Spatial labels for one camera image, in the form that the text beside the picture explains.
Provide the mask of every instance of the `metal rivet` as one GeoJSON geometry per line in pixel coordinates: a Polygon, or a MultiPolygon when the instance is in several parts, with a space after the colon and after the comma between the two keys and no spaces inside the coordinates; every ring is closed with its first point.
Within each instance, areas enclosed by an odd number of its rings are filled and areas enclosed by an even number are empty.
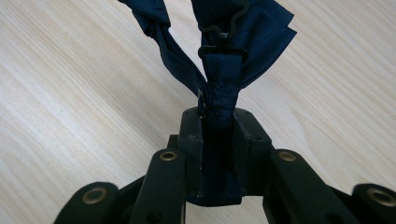
{"type": "Polygon", "coordinates": [[[161,160],[163,161],[172,161],[177,157],[175,152],[165,151],[160,155],[161,160]]]}
{"type": "Polygon", "coordinates": [[[293,154],[286,152],[286,151],[281,151],[277,154],[280,159],[284,161],[295,161],[297,160],[297,157],[294,156],[293,154]]]}
{"type": "Polygon", "coordinates": [[[380,189],[367,189],[367,194],[376,203],[387,207],[396,206],[396,199],[380,189]]]}
{"type": "Polygon", "coordinates": [[[97,187],[88,190],[83,196],[82,201],[85,204],[99,203],[107,196],[107,189],[103,187],[97,187]]]}

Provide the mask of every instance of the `light wood grain surface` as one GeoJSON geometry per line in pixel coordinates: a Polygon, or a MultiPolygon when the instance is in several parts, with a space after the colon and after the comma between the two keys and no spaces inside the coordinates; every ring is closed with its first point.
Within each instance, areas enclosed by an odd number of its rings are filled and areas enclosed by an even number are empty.
{"type": "MultiPolygon", "coordinates": [[[[396,190],[396,2],[278,2],[298,34],[238,107],[329,185],[396,190]]],[[[174,38],[201,68],[190,1],[165,3],[174,38]]],[[[0,223],[51,223],[84,185],[136,180],[196,106],[115,0],[2,1],[0,61],[0,223]]],[[[188,204],[187,223],[265,215],[260,198],[188,204]]]]}

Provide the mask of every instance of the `wooden table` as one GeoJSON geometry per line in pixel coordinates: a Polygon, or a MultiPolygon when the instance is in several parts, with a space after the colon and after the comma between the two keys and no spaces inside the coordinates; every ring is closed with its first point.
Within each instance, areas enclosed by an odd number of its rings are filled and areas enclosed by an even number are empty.
{"type": "MultiPolygon", "coordinates": [[[[396,190],[396,2],[278,2],[298,34],[237,106],[329,185],[396,190]]],[[[190,1],[165,3],[202,69],[190,1]]],[[[196,106],[115,0],[3,1],[0,61],[0,223],[51,223],[84,185],[136,180],[196,106]]],[[[261,203],[188,204],[187,223],[263,223],[261,203]]]]}

